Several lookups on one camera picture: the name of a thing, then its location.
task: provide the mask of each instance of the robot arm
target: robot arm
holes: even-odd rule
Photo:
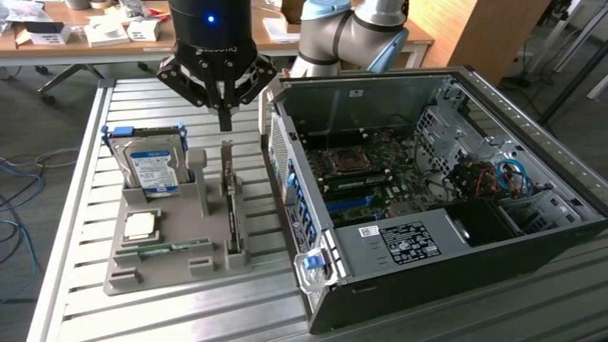
[[[231,131],[232,113],[276,75],[272,61],[257,54],[253,43],[249,0],[169,0],[169,8],[176,44],[157,77],[196,107],[205,105],[219,116],[220,130]],[[245,73],[248,79],[236,84]]]
[[[256,98],[276,75],[253,43],[249,0],[169,0],[169,8],[176,44],[157,77],[196,107],[205,105],[219,116],[220,130],[231,131],[239,105]],[[307,0],[291,77],[337,75],[340,59],[384,72],[408,36],[407,15],[408,0],[364,0],[355,11],[351,0]]]
[[[381,73],[395,63],[408,30],[408,0],[307,0],[291,77],[333,76],[340,60]]]

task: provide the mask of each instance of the red wire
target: red wire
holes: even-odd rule
[[[483,169],[481,174],[479,175],[479,181],[477,181],[477,190],[475,191],[475,197],[479,197],[479,189],[481,187],[481,179],[484,179],[485,172],[488,172],[489,169]]]

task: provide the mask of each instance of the wooden desk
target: wooden desk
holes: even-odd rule
[[[168,9],[165,1],[145,1],[147,5],[157,9]],[[264,0],[253,0],[253,29],[252,35],[257,50],[269,56],[296,56],[297,43],[275,43],[271,41],[263,25],[263,18],[279,18],[279,14],[264,9],[275,10]],[[65,22],[72,26],[83,26],[88,23],[87,16],[101,15],[103,11],[88,9],[72,11],[63,2],[45,3],[49,17],[56,21]],[[433,38],[408,21],[405,27],[409,30],[404,52],[409,52],[407,67],[419,67]],[[160,39],[155,42],[131,42],[111,46],[88,47],[84,32],[73,32],[68,44],[60,46],[33,45],[29,42],[15,45],[15,35],[24,29],[21,24],[15,25],[15,30],[0,37],[0,66],[31,66],[31,65],[64,65],[76,63],[116,63],[129,61],[159,61],[167,57],[175,43],[173,24],[165,21],[160,25]]]

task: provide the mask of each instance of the cardboard box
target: cardboard box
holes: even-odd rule
[[[71,27],[64,23],[24,22],[29,39],[35,45],[64,45],[68,43]]]
[[[303,21],[299,21],[297,23],[291,23],[284,15],[281,15],[281,19],[285,22],[285,32],[287,33],[300,33],[300,28],[303,27],[303,25],[301,25]]]
[[[89,47],[129,43],[121,24],[89,24],[84,27]]]
[[[132,21],[127,29],[127,35],[132,41],[157,41],[159,33],[159,20]]]

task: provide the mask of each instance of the slatted metal table surface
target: slatted metal table surface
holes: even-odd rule
[[[123,177],[100,127],[179,122],[188,145],[207,148],[208,177],[220,171],[221,140],[235,143],[253,270],[109,297],[101,283]],[[95,98],[28,341],[599,341],[608,327],[607,275],[601,234],[532,275],[311,336],[259,147],[257,103],[221,133],[208,110],[156,79],[121,80],[101,84]]]

